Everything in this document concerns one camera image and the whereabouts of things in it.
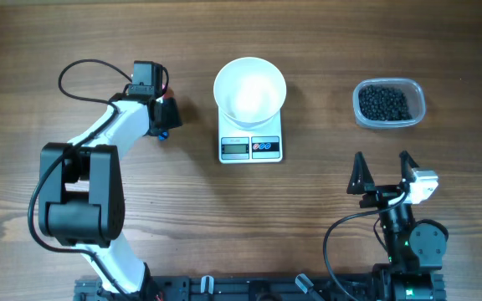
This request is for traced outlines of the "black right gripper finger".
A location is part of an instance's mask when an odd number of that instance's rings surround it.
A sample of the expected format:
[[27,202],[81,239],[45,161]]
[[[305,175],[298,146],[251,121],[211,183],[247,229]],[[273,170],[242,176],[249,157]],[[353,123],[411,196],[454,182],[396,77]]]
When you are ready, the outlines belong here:
[[415,168],[419,168],[419,165],[415,162],[415,160],[410,156],[410,154],[403,150],[400,154],[400,166],[401,166],[401,175],[403,181],[410,182],[413,180],[413,170]]
[[359,151],[354,157],[353,169],[346,193],[351,195],[363,195],[366,193],[373,193],[375,190],[376,186],[367,166],[367,162],[362,152]]

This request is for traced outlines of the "pink measuring scoop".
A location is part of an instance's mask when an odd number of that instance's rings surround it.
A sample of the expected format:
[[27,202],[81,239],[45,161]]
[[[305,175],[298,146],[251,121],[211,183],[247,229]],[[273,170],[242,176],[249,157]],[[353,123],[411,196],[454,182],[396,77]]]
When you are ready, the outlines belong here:
[[174,92],[170,87],[167,88],[166,93],[162,97],[161,106],[161,133],[159,140],[166,140],[169,137],[169,130],[172,128],[172,100],[174,99]]

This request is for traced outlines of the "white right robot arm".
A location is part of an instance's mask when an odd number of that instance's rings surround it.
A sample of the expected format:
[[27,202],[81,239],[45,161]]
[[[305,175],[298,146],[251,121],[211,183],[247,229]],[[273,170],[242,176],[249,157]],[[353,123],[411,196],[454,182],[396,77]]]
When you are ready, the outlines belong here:
[[435,171],[424,169],[406,152],[400,155],[402,180],[378,186],[361,152],[355,154],[346,192],[361,195],[361,208],[374,208],[382,227],[387,264],[372,270],[373,300],[441,301],[447,298],[443,266],[449,231],[431,219],[416,220],[413,206],[438,187]]

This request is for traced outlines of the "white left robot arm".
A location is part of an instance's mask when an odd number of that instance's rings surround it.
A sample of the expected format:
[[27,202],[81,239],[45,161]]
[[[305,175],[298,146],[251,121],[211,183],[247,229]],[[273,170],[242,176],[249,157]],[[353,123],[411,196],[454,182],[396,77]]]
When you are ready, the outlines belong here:
[[160,288],[122,232],[126,208],[120,160],[141,137],[181,126],[181,116],[172,97],[116,94],[106,105],[83,134],[42,149],[29,231],[50,252],[86,258],[105,298],[158,300]]

